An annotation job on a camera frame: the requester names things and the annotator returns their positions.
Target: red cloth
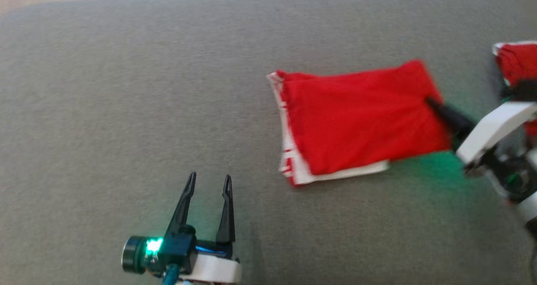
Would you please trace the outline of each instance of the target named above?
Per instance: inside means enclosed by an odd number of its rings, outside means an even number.
[[[425,103],[426,96],[443,101],[420,61],[348,75],[277,74],[290,131],[313,175],[450,148],[449,131]]]
[[[519,80],[537,79],[537,42],[496,44],[496,62],[508,84],[513,87]],[[526,134],[537,135],[537,121],[524,125]]]

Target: folded towel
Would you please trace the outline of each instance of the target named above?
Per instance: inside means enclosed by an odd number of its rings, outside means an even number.
[[[509,89],[521,81],[537,80],[537,41],[499,42],[493,46],[493,54]],[[527,135],[537,136],[537,121],[524,127]]]
[[[448,130],[426,105],[442,102],[424,65],[317,76],[268,76],[280,109],[280,170],[298,186],[382,172],[390,159],[450,147]]]

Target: green light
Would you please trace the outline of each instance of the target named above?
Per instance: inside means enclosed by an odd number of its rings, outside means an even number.
[[[150,254],[150,253],[158,252],[159,249],[161,249],[161,245],[162,245],[163,241],[164,241],[164,239],[162,239],[162,238],[159,238],[157,240],[151,239],[151,240],[147,241],[146,253]]]

